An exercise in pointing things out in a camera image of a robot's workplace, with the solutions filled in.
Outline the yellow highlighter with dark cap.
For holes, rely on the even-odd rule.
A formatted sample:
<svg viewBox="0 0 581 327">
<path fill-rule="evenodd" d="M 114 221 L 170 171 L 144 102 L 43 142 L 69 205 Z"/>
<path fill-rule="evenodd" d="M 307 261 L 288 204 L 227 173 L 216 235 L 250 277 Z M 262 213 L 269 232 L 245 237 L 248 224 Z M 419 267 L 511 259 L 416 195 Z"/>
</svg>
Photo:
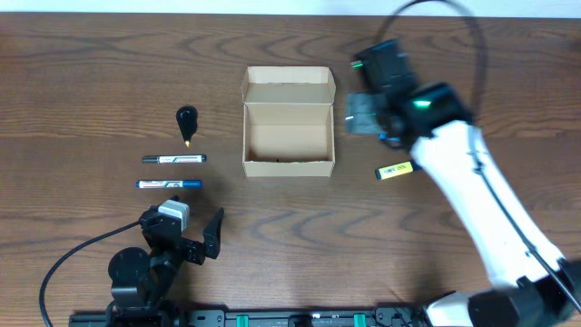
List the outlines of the yellow highlighter with dark cap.
<svg viewBox="0 0 581 327">
<path fill-rule="evenodd" d="M 403 163 L 380 167 L 375 170 L 375 175 L 378 180 L 387 180 L 389 178 L 413 173 L 419 170 L 421 170 L 421 167 L 415 161 L 410 160 Z"/>
</svg>

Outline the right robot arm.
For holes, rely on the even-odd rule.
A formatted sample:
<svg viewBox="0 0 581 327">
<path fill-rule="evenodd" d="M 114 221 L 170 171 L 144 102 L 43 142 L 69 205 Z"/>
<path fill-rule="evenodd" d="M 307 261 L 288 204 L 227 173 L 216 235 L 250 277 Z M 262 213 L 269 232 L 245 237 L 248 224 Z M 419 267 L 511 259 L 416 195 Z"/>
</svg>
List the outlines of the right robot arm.
<svg viewBox="0 0 581 327">
<path fill-rule="evenodd" d="M 354 55 L 369 108 L 346 120 L 378 128 L 409 152 L 448 199 L 475 244 L 491 284 L 423 306 L 430 326 L 555 326 L 580 309 L 580 263 L 536 226 L 489 152 L 480 128 L 446 83 L 422 86 L 394 40 Z"/>
</svg>

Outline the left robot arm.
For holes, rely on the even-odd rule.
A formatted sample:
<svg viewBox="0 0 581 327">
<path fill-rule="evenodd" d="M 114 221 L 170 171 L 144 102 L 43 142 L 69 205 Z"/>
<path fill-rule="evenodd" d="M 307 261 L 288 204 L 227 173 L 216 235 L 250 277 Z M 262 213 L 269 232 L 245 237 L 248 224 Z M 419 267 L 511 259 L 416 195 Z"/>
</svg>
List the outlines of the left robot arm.
<svg viewBox="0 0 581 327">
<path fill-rule="evenodd" d="M 189 206 L 168 200 L 146 210 L 139 220 L 150 247 L 129 247 L 109 262 L 113 301 L 105 311 L 107 326 L 186 326 L 185 311 L 167 299 L 183 263 L 202 265 L 221 250 L 224 210 L 219 209 L 203 230 L 201 242 L 187 239 Z"/>
</svg>

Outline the blue whiteboard marker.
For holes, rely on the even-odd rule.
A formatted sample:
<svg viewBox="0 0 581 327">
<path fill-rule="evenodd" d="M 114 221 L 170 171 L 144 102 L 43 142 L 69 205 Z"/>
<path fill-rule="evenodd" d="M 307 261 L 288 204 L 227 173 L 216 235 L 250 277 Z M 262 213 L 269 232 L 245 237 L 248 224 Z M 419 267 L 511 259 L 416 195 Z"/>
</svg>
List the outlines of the blue whiteboard marker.
<svg viewBox="0 0 581 327">
<path fill-rule="evenodd" d="M 136 183 L 139 189 L 162 189 L 162 188 L 202 188 L 201 180 L 140 180 Z"/>
</svg>

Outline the black whiteboard marker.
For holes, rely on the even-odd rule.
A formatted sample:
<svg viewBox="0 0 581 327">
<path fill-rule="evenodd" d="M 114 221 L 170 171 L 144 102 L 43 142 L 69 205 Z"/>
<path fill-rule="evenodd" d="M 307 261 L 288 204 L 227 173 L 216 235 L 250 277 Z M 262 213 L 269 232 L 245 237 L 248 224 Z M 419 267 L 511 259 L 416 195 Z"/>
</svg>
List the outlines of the black whiteboard marker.
<svg viewBox="0 0 581 327">
<path fill-rule="evenodd" d="M 205 154 L 192 155 L 147 155 L 142 158 L 143 164 L 200 164 L 207 160 Z"/>
</svg>

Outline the cardboard box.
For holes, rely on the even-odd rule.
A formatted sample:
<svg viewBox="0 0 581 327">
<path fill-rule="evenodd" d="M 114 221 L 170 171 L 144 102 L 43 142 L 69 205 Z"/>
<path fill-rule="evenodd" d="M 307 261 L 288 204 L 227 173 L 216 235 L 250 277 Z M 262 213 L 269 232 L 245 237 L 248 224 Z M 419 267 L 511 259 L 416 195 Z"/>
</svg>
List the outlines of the cardboard box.
<svg viewBox="0 0 581 327">
<path fill-rule="evenodd" d="M 336 85 L 326 66 L 250 66 L 241 84 L 248 177 L 329 177 Z"/>
</svg>

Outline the black teardrop-shaped tool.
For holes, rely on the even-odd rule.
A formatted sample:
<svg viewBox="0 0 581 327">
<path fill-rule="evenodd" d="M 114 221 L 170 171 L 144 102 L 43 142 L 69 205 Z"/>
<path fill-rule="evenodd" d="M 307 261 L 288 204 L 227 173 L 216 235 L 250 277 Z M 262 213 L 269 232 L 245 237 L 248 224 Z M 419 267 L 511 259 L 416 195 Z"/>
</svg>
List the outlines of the black teardrop-shaped tool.
<svg viewBox="0 0 581 327">
<path fill-rule="evenodd" d="M 192 138 L 198 129 L 198 111 L 192 105 L 185 105 L 177 110 L 176 121 L 187 147 L 191 146 Z"/>
</svg>

